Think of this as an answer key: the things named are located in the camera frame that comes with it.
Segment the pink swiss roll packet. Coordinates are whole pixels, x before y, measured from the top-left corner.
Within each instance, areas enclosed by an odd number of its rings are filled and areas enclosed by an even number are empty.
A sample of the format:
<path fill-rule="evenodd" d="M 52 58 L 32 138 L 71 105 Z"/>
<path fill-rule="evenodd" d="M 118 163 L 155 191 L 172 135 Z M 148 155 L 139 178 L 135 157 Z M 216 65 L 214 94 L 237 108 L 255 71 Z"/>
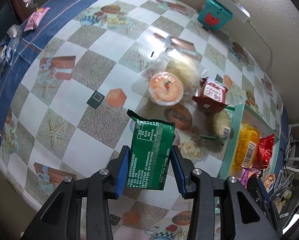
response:
<path fill-rule="evenodd" d="M 259 175 L 259 170 L 258 169 L 254 169 L 254 168 L 244 168 L 243 169 L 243 175 L 242 177 L 239 179 L 240 183 L 244 186 L 247 187 L 247 183 L 249 178 L 252 177 L 257 177 Z"/>

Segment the yellow cake snack packet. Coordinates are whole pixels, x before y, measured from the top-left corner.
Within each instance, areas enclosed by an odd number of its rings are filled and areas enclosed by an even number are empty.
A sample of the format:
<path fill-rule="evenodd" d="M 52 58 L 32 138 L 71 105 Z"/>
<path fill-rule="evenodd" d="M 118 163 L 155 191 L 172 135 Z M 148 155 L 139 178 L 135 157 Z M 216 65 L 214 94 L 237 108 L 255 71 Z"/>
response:
<path fill-rule="evenodd" d="M 243 120 L 231 172 L 240 172 L 243 168 L 251 168 L 253 166 L 259 140 L 259 130 Z"/>

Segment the red orange snack packet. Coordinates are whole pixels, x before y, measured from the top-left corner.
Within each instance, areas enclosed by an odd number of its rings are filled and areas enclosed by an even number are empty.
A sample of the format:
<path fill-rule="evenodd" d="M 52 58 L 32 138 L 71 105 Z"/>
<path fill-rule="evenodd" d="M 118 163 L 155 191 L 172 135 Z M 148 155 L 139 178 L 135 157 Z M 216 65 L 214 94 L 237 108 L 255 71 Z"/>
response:
<path fill-rule="evenodd" d="M 275 134 L 260 138 L 253 168 L 267 168 L 273 154 Z"/>

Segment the round cracker clear packet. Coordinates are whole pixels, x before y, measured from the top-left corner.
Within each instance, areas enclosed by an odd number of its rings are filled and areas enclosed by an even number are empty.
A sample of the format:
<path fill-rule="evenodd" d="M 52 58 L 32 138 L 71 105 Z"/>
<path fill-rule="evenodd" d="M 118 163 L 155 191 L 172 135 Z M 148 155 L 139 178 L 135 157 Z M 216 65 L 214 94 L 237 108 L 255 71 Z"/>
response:
<path fill-rule="evenodd" d="M 224 145 L 230 136 L 234 112 L 235 108 L 232 106 L 225 107 L 219 113 L 207 111 L 205 114 L 207 132 L 201 135 L 201 138 Z"/>

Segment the dark green snack packet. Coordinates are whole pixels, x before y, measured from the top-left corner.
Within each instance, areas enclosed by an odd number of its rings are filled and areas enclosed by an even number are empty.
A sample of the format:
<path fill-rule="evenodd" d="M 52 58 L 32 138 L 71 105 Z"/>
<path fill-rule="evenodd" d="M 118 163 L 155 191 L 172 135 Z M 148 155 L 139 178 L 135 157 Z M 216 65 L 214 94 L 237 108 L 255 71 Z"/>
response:
<path fill-rule="evenodd" d="M 175 139 L 175 123 L 144 118 L 131 110 L 127 115 L 135 121 L 127 187 L 162 191 Z"/>

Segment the beige orange bread packet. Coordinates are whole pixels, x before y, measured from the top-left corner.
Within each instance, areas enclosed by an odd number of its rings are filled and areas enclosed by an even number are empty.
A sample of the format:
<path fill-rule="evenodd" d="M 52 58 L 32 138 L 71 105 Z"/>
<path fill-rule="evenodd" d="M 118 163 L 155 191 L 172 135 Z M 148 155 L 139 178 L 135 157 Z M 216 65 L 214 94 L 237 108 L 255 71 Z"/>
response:
<path fill-rule="evenodd" d="M 270 174 L 263 180 L 263 184 L 266 190 L 270 190 L 275 184 L 275 174 Z"/>

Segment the white plastic shelf rack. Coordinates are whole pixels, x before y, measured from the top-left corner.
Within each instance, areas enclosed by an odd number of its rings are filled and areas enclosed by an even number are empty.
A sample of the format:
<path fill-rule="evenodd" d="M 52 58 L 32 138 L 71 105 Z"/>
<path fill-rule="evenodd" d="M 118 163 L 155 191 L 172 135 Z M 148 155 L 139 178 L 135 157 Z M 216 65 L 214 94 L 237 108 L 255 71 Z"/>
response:
<path fill-rule="evenodd" d="M 299 181 L 299 123 L 289 124 L 288 126 L 283 168 L 285 177 L 290 176 Z"/>

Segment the mint green shallow box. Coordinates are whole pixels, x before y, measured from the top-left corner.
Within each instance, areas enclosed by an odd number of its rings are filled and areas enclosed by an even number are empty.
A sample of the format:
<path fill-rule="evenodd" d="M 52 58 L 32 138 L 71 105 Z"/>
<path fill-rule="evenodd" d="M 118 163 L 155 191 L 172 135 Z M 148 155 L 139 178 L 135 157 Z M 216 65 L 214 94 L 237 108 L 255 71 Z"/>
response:
<path fill-rule="evenodd" d="M 267 173 L 273 174 L 279 153 L 279 133 L 246 104 L 235 107 L 229 139 L 218 178 L 228 176 L 242 178 L 244 169 L 256 168 L 257 152 L 261 139 L 273 136 L 272 156 L 265 166 Z"/>

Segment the orange jelly cup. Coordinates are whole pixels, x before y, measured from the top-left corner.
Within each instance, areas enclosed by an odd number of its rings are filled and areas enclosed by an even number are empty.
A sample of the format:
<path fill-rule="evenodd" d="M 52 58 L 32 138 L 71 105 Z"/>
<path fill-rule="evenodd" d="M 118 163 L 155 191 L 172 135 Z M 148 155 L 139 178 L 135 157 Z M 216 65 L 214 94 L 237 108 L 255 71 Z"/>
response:
<path fill-rule="evenodd" d="M 148 93 L 153 103 L 161 106 L 173 106 L 182 100 L 184 87 L 174 74 L 161 72 L 151 77 Z"/>

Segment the checkered picture tablecloth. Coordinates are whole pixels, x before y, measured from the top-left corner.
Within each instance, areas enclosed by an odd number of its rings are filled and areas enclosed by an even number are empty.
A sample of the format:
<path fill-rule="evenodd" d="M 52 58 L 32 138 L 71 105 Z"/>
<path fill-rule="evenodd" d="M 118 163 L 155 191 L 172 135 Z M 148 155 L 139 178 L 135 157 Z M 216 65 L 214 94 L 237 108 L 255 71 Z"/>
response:
<path fill-rule="evenodd" d="M 193 9 L 182 15 L 158 1 L 49 0 L 42 24 L 20 39 L 0 80 L 0 170 L 34 209 L 57 174 L 89 177 L 131 143 L 128 110 L 173 121 L 182 153 L 219 174 L 225 146 L 203 138 L 205 114 L 190 99 L 155 104 L 140 75 L 168 37 L 194 44 L 203 73 L 228 88 L 236 113 L 252 109 L 252 119 L 280 131 L 281 97 L 253 57 L 204 30 Z"/>

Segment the teal cube toy box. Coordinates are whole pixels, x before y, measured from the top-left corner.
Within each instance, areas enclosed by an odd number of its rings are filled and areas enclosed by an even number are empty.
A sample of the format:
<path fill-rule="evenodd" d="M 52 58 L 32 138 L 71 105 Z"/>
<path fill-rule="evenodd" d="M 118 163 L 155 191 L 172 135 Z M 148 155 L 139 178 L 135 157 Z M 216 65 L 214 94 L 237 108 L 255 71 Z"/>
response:
<path fill-rule="evenodd" d="M 221 29 L 232 18 L 233 14 L 215 0 L 206 0 L 198 15 L 198 21 L 214 31 Z"/>

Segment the blue white crumpled wrapper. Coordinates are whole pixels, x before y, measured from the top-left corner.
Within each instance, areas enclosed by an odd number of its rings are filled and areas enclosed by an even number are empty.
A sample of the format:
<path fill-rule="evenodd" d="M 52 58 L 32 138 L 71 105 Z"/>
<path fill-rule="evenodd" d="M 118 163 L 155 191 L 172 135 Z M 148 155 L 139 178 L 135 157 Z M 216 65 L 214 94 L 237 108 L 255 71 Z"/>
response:
<path fill-rule="evenodd" d="M 6 66 L 10 66 L 13 63 L 21 35 L 21 26 L 13 24 L 0 41 L 0 79 Z"/>

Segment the white power strip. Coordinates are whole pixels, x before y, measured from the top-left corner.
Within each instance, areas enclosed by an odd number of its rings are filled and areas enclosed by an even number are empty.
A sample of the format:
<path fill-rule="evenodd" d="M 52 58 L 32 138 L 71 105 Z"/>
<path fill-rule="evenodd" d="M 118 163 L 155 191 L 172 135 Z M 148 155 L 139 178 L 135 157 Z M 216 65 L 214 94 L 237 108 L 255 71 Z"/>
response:
<path fill-rule="evenodd" d="M 245 23 L 250 19 L 250 13 L 239 4 L 240 0 L 215 0 L 229 10 L 241 22 Z"/>

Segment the small pink candy packet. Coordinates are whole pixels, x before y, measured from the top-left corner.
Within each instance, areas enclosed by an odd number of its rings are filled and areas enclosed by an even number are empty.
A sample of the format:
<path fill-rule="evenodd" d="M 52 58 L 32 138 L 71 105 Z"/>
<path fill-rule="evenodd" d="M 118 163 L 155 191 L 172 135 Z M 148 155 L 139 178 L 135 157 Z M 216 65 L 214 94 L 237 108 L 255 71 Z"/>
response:
<path fill-rule="evenodd" d="M 37 11 L 33 12 L 32 15 L 28 18 L 24 31 L 30 31 L 37 29 L 39 23 L 43 17 L 50 10 L 50 7 L 41 7 Z"/>

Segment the silver crumpled wrapper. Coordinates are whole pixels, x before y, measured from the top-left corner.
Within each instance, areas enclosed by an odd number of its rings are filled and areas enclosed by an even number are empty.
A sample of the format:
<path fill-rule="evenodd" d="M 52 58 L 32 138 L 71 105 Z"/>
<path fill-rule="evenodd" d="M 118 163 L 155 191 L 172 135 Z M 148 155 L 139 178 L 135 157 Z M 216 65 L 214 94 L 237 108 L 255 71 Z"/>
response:
<path fill-rule="evenodd" d="M 36 0 L 23 0 L 25 7 L 32 9 L 32 10 L 38 10 L 40 8 L 40 5 L 36 2 Z"/>

